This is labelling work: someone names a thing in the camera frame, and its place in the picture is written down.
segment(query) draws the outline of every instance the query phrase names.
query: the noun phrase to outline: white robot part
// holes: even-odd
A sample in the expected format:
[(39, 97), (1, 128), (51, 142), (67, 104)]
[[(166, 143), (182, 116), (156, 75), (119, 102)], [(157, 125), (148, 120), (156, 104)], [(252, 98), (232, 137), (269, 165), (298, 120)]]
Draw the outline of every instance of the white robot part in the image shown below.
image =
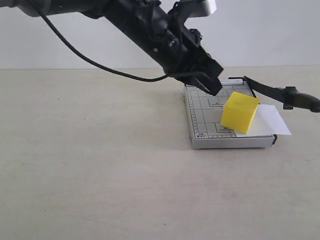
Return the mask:
[[(198, 0), (181, 0), (180, 2), (190, 2), (190, 1), (198, 1)], [(195, 10), (190, 18), (201, 18), (207, 17), (213, 14), (217, 10), (216, 0), (203, 0), (197, 10)]]

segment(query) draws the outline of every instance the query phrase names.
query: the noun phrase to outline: black cable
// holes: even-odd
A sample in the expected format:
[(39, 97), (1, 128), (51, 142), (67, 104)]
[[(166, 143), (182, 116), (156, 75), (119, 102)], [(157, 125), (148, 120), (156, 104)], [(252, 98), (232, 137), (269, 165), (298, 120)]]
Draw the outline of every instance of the black cable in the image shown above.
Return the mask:
[[(56, 36), (74, 53), (76, 54), (79, 58), (83, 59), (84, 61), (86, 61), (87, 63), (105, 70), (109, 73), (115, 74), (115, 75), (120, 75), (126, 78), (130, 78), (130, 79), (134, 79), (134, 80), (138, 80), (141, 82), (158, 82), (161, 80), (164, 80), (168, 77), (172, 77), (172, 78), (182, 78), (182, 77), (190, 77), (190, 76), (205, 76), (208, 77), (204, 72), (183, 72), (183, 73), (169, 73), (166, 75), (163, 75), (161, 77), (157, 77), (157, 78), (143, 78), (143, 77), (139, 77), (139, 76), (135, 76), (135, 75), (131, 75), (125, 72), (121, 72), (121, 71), (117, 71), (114, 70), (112, 68), (103, 66), (93, 60), (91, 60), (90, 58), (86, 57), (85, 55), (83, 55), (81, 52), (79, 52), (70, 42), (68, 42), (68, 40), (59, 32), (59, 30), (54, 26), (54, 24), (47, 18), (47, 16), (42, 13), (42, 11), (38, 8), (38, 6), (36, 6), (32, 0), (25, 0), (28, 4), (30, 4), (32, 6), (32, 8), (34, 8), (34, 10), (39, 14), (39, 16), (45, 21), (45, 23), (51, 28), (51, 30), (56, 34)], [(182, 58), (182, 33), (181, 33), (181, 27), (180, 27), (180, 33), (179, 33), (179, 44), (180, 44), (180, 60)]]

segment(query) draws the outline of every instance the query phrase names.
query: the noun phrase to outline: paper cutter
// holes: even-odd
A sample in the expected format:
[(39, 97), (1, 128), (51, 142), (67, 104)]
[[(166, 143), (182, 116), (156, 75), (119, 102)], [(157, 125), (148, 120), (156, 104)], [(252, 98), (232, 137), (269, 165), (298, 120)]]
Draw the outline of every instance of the paper cutter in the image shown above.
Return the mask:
[(194, 86), (185, 86), (185, 104), (194, 149), (269, 148), (276, 135), (237, 137), (232, 129), (220, 125), (224, 104), (232, 92), (255, 97), (247, 82), (242, 79), (221, 81), (223, 88), (209, 95)]

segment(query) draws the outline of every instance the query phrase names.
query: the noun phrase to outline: table surface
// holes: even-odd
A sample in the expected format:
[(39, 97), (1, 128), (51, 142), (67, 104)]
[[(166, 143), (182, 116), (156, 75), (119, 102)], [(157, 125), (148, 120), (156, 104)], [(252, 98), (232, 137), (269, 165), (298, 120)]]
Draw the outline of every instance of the table surface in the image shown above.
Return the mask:
[[(320, 97), (320, 66), (221, 79), (244, 75)], [(183, 90), (100, 70), (1, 70), (0, 239), (318, 240), (320, 114), (258, 94), (292, 136), (193, 150)]]

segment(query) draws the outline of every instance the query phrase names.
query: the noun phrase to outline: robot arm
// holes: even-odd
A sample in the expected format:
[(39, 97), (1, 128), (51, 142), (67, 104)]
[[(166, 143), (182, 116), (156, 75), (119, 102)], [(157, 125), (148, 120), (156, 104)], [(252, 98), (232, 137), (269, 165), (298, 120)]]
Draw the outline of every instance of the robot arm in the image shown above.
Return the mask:
[[(215, 0), (180, 0), (168, 13), (160, 5), (159, 0), (0, 0), (0, 7), (18, 7), (31, 17), (39, 11), (47, 16), (79, 12), (92, 19), (105, 17), (161, 65), (166, 76), (215, 96), (222, 88), (218, 77), (223, 68), (202, 48), (200, 32), (185, 27), (188, 18), (214, 12)], [(295, 87), (273, 88), (243, 79), (253, 90), (282, 102), (284, 109), (320, 112), (320, 100)]]

